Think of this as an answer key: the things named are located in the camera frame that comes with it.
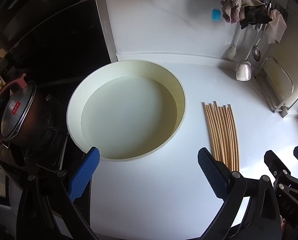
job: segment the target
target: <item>metal ladle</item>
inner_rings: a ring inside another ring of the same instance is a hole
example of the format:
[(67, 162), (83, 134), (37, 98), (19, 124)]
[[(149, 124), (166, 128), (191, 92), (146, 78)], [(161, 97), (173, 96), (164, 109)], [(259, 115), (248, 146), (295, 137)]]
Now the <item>metal ladle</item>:
[(264, 29), (265, 29), (265, 28), (266, 28), (266, 25), (264, 26), (264, 28), (263, 28), (263, 30), (262, 30), (260, 39), (258, 39), (257, 43), (252, 47), (252, 56), (253, 56), (253, 58), (254, 58), (254, 60), (255, 60), (256, 62), (259, 62), (260, 59), (261, 59), (261, 52), (260, 52), (260, 49), (259, 49), (259, 47), (258, 47), (258, 44), (259, 44), (260, 40), (261, 40), (262, 37), (263, 37)]
[(260, 32), (260, 29), (257, 28), (256, 36), (254, 38), (254, 41), (252, 43), (252, 46), (251, 46), (247, 56), (238, 65), (238, 68), (236, 70), (236, 79), (239, 81), (248, 81), (251, 78), (251, 63), (247, 59), (252, 51), (253, 45), (257, 39), (259, 32)]
[[(268, 11), (268, 12), (269, 12), (269, 10), (270, 10), (270, 7), (271, 7), (271, 3), (269, 3), (268, 6), (267, 6), (267, 11)], [(265, 24), (264, 26), (263, 26), (263, 24), (261, 24), (261, 26), (260, 26), (260, 30), (262, 29), (262, 27), (263, 27), (263, 30), (262, 30), (260, 39), (258, 39), (257, 43), (256, 43), (256, 44), (253, 46), (253, 48), (252, 48), (252, 56), (253, 56), (253, 58), (254, 58), (254, 60), (255, 60), (256, 62), (259, 62), (260, 59), (261, 59), (261, 52), (260, 52), (260, 49), (259, 49), (259, 47), (258, 47), (258, 44), (259, 44), (260, 40), (262, 39), (262, 37), (263, 37), (263, 35), (264, 35), (264, 31), (266, 30), (267, 26), (268, 26), (267, 24)]]

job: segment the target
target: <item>screw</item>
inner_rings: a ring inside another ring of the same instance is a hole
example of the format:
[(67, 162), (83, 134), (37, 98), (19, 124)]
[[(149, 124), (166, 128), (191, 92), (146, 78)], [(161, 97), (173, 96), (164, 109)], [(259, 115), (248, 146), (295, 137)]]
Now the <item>screw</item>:
[(270, 180), (267, 175), (263, 175), (262, 178), (263, 178), (264, 181), (269, 181)]
[(60, 170), (57, 172), (57, 176), (60, 178), (63, 177), (64, 175), (66, 175), (66, 171)]
[(237, 172), (237, 171), (234, 171), (234, 172), (232, 173), (232, 176), (235, 177), (235, 178), (239, 178), (239, 177), (240, 177), (240, 173)]
[(32, 180), (34, 180), (34, 178), (35, 178), (35, 176), (33, 174), (31, 174), (28, 176), (28, 181), (32, 181)]

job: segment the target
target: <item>chopsticks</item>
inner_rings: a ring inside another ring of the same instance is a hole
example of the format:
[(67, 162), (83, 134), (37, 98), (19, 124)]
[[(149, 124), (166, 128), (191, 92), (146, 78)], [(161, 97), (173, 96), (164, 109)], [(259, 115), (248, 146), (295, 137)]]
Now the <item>chopsticks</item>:
[(202, 105), (209, 130), (213, 157), (217, 161), (223, 162), (230, 171), (239, 171), (239, 145), (231, 105), (220, 107), (216, 101), (214, 104), (208, 105), (203, 102)]

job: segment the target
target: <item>red lid handle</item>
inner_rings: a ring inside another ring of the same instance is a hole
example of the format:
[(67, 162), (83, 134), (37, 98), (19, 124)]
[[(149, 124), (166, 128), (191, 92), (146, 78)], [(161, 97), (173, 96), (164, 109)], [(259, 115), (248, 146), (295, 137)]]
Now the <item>red lid handle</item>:
[(6, 84), (4, 85), (4, 87), (0, 90), (0, 96), (1, 96), (1, 95), (2, 95), (8, 88), (10, 88), (13, 84), (17, 84), (17, 85), (19, 86), (19, 88), (21, 88), (21, 89), (26, 88), (28, 84), (25, 82), (25, 79), (24, 79), (25, 76), (26, 76), (26, 73), (23, 73), (23, 74), (21, 75), (20, 78), (17, 78), (17, 79), (15, 79), (15, 80), (13, 80), (13, 81), (10, 81), (10, 82), (6, 83)]

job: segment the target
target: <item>blue brush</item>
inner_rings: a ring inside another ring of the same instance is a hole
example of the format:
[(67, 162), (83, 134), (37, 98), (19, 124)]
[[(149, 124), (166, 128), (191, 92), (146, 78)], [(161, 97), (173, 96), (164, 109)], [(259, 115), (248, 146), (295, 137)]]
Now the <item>blue brush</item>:
[(95, 172), (100, 161), (100, 152), (96, 147), (91, 147), (83, 163), (77, 169), (69, 182), (69, 198), (73, 202), (76, 198), (81, 197), (86, 186), (88, 185), (93, 173)]
[(220, 16), (221, 16), (220, 10), (218, 10), (218, 9), (213, 9), (212, 10), (212, 18), (211, 19), (213, 21), (219, 22), (220, 21)]

